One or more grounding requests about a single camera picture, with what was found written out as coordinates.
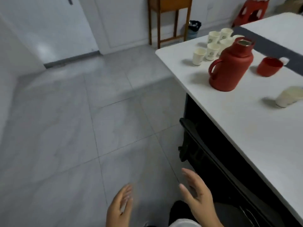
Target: red plastic stool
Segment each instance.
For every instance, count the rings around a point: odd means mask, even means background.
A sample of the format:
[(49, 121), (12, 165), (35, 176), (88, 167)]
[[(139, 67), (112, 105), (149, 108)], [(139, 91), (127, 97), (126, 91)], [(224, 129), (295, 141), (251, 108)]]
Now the red plastic stool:
[(232, 27), (262, 19), (267, 9), (268, 2), (269, 0), (246, 0), (237, 18), (234, 20)]

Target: left hand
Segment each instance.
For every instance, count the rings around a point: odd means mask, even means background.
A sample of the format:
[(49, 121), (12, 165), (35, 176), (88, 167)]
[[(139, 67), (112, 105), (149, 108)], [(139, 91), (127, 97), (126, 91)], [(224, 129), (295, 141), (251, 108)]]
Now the left hand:
[[(121, 213), (121, 207), (125, 203), (124, 212)], [(127, 184), (116, 194), (107, 210), (106, 227), (128, 227), (132, 204), (131, 185)]]

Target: right hand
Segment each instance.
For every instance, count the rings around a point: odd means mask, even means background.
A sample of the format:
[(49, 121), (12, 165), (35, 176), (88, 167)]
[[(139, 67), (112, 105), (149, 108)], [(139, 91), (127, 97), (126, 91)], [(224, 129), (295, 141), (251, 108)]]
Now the right hand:
[(182, 168), (183, 175), (186, 177), (188, 184), (197, 192), (197, 198), (193, 198), (188, 189), (180, 184), (180, 190), (185, 202), (191, 209), (192, 214), (202, 227), (223, 227), (221, 224), (209, 188), (195, 172)]

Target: wooden chair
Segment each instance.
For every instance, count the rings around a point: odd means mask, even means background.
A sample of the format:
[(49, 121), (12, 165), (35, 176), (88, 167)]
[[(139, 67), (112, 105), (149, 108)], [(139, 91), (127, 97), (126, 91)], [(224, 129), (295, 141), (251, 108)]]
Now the wooden chair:
[[(152, 45), (151, 10), (153, 10), (157, 13), (158, 49), (160, 49), (160, 43), (162, 43), (162, 42), (171, 41), (171, 40), (178, 39), (178, 38), (181, 38), (181, 37), (184, 37), (184, 41), (186, 41), (192, 0), (147, 0), (147, 2), (148, 2), (148, 11), (149, 11), (149, 44)], [(187, 9), (185, 29), (184, 29), (184, 35), (177, 36), (179, 10), (184, 9), (184, 8), (188, 8)], [(168, 11), (176, 11), (175, 24), (174, 24), (174, 35), (171, 38), (161, 40), (160, 39), (160, 15), (161, 15), (161, 13), (168, 12)]]

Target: tile floor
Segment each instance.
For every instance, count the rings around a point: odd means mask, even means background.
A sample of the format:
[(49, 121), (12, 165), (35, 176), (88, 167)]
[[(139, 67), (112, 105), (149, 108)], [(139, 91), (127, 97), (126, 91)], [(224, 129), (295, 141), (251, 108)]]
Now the tile floor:
[(105, 225), (133, 183), (132, 227), (168, 225), (184, 182), (185, 92), (149, 46), (19, 79), (0, 147), (0, 225)]

